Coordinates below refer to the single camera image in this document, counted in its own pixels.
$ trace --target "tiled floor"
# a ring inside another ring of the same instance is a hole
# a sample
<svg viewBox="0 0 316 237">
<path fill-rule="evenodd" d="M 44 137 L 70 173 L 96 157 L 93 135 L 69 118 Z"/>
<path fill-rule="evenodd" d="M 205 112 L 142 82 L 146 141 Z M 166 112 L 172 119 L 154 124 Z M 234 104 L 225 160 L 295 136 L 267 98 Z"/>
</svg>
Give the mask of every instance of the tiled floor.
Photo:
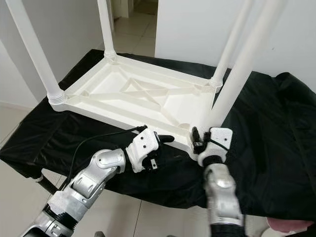
<svg viewBox="0 0 316 237">
<path fill-rule="evenodd" d="M 157 16 L 134 13 L 115 22 L 117 52 L 152 56 L 155 54 Z M 17 128 L 27 111 L 0 107 L 1 146 Z M 65 177 L 45 170 L 59 186 Z M 23 178 L 0 161 L 0 236 L 18 236 L 37 216 L 49 193 Z M 247 233 L 258 237 L 267 227 L 261 217 L 247 217 Z M 107 237 L 206 237 L 209 236 L 206 210 L 199 207 L 175 209 L 104 191 L 78 223 L 74 237 L 93 237 L 103 231 Z"/>
<path fill-rule="evenodd" d="M 134 12 L 130 18 L 115 21 L 113 34 L 116 52 L 154 57 L 157 15 Z"/>
</svg>

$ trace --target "black cloth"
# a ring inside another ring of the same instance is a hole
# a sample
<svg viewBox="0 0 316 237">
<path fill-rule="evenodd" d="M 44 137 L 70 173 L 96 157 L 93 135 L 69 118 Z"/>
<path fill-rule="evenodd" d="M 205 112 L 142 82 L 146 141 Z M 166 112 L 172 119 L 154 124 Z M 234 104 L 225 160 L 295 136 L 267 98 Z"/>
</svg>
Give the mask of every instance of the black cloth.
<svg viewBox="0 0 316 237">
<path fill-rule="evenodd" d="M 202 78 L 207 65 L 122 54 Z M 103 58 L 91 50 L 60 82 L 66 89 Z M 244 214 L 281 219 L 316 219 L 316 95 L 289 73 L 276 78 L 252 72 L 224 122 L 234 131 L 227 165 L 237 183 Z M 121 129 L 73 112 L 55 112 L 44 98 L 20 123 L 0 151 L 0 159 L 25 177 L 46 168 L 68 175 L 77 145 L 96 134 Z M 133 133 L 83 145 L 75 172 L 99 149 L 126 147 Z M 156 204 L 206 206 L 202 168 L 183 151 L 164 145 L 157 172 L 126 171 L 106 188 Z"/>
</svg>

